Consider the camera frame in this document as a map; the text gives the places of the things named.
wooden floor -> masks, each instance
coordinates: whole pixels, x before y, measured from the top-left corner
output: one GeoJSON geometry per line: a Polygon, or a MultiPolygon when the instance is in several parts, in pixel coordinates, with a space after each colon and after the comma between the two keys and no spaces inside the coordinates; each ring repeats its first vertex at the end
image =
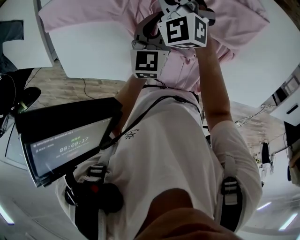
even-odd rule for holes
{"type": "Polygon", "coordinates": [[[291,20],[300,30],[300,1],[299,0],[275,0],[275,2],[289,15],[291,20]]]}
{"type": "MultiPolygon", "coordinates": [[[[40,98],[35,103],[37,108],[90,99],[84,93],[83,79],[68,78],[58,60],[55,61],[54,67],[34,69],[28,81],[30,81],[28,87],[36,86],[42,91],[40,98]]],[[[85,82],[86,93],[92,98],[114,97],[124,85],[123,81],[99,79],[85,79],[85,82]]],[[[235,102],[231,102],[231,107],[235,121],[260,111],[259,108],[235,102]]],[[[260,152],[262,141],[271,142],[272,152],[284,147],[283,122],[267,113],[254,117],[248,124],[240,127],[239,131],[253,154],[260,152]]]]}

tablet screen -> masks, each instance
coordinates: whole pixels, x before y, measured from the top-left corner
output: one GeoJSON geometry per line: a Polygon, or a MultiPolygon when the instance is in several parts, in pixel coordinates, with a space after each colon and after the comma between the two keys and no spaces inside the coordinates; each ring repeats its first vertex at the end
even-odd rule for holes
{"type": "Polygon", "coordinates": [[[30,144],[38,176],[99,146],[111,118],[30,144]]]}

black shoulder strap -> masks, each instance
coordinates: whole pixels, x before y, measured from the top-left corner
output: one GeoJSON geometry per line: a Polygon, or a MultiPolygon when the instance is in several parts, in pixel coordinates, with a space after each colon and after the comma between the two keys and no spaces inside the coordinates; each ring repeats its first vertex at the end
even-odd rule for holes
{"type": "Polygon", "coordinates": [[[243,195],[236,179],[234,157],[224,153],[225,167],[221,191],[217,195],[215,221],[223,227],[236,231],[243,210],[243,195]]]}
{"type": "Polygon", "coordinates": [[[221,193],[223,202],[220,224],[234,232],[239,224],[243,205],[243,196],[238,181],[234,177],[224,179],[221,193]]]}
{"type": "Polygon", "coordinates": [[[126,133],[128,132],[129,130],[131,130],[134,126],[136,126],[143,118],[144,116],[156,105],[158,104],[159,102],[167,99],[167,98],[174,98],[176,101],[178,102],[181,102],[181,103],[189,103],[191,105],[193,105],[199,112],[199,114],[201,115],[200,113],[200,110],[198,108],[198,106],[194,103],[192,103],[191,101],[188,101],[187,99],[183,98],[183,97],[180,97],[180,96],[177,96],[177,95],[174,95],[174,96],[169,96],[169,95],[166,95],[166,96],[161,96],[159,97],[146,111],[144,111],[136,120],[133,121],[133,123],[127,127],[119,136],[115,137],[114,139],[112,139],[110,142],[106,142],[104,143],[102,146],[101,146],[101,150],[105,150],[109,147],[111,147],[112,145],[116,144],[118,142],[118,140],[126,133]]]}

black strap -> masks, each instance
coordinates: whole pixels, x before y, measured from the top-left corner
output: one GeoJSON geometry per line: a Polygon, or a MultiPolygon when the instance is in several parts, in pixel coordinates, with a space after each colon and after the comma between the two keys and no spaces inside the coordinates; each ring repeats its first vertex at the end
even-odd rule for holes
{"type": "Polygon", "coordinates": [[[234,232],[239,224],[243,205],[243,195],[236,178],[228,177],[224,179],[221,193],[223,204],[220,224],[234,232]]]}
{"type": "Polygon", "coordinates": [[[87,176],[98,178],[97,183],[104,183],[106,173],[107,173],[106,164],[98,163],[90,166],[87,176]]]}
{"type": "MultiPolygon", "coordinates": [[[[180,90],[182,91],[182,89],[177,89],[177,88],[170,88],[170,87],[167,87],[165,84],[163,86],[157,86],[157,85],[152,85],[152,84],[145,84],[143,86],[143,89],[144,88],[160,88],[160,89],[174,89],[174,90],[180,90]]],[[[199,102],[199,95],[195,94],[194,92],[192,91],[189,91],[190,93],[192,93],[194,95],[194,97],[196,98],[197,102],[199,102]]]]}
{"type": "Polygon", "coordinates": [[[185,98],[183,97],[179,97],[177,95],[175,96],[161,96],[160,98],[158,98],[146,111],[144,111],[128,128],[126,128],[124,130],[124,132],[122,132],[119,136],[115,137],[114,139],[112,139],[110,142],[106,142],[104,143],[102,146],[101,146],[101,150],[105,150],[109,147],[111,147],[112,145],[116,144],[118,142],[118,140],[126,133],[128,132],[129,130],[131,130],[132,128],[134,128],[143,118],[144,116],[156,105],[158,104],[159,102],[161,102],[162,100],[165,100],[167,98],[174,98],[176,101],[178,102],[182,102],[182,103],[189,103],[189,104],[192,104],[193,106],[196,107],[197,111],[199,112],[199,114],[201,115],[200,113],[200,110],[198,108],[198,106],[194,103],[192,103],[191,101],[188,101],[186,100],[185,98]]]}
{"type": "Polygon", "coordinates": [[[99,208],[93,204],[76,206],[75,225],[88,240],[98,240],[99,208]]]}

black device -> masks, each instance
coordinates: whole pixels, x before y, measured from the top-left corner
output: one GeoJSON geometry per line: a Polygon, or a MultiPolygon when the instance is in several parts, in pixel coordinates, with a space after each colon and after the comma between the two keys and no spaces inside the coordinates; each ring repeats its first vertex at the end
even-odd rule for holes
{"type": "Polygon", "coordinates": [[[118,124],[115,98],[41,108],[15,116],[24,157],[36,187],[51,184],[99,153],[118,124]]]}
{"type": "Polygon", "coordinates": [[[8,129],[8,118],[11,114],[14,115],[12,109],[19,104],[20,98],[23,97],[25,84],[32,70],[33,68],[28,68],[6,74],[0,73],[0,138],[8,129]]]}

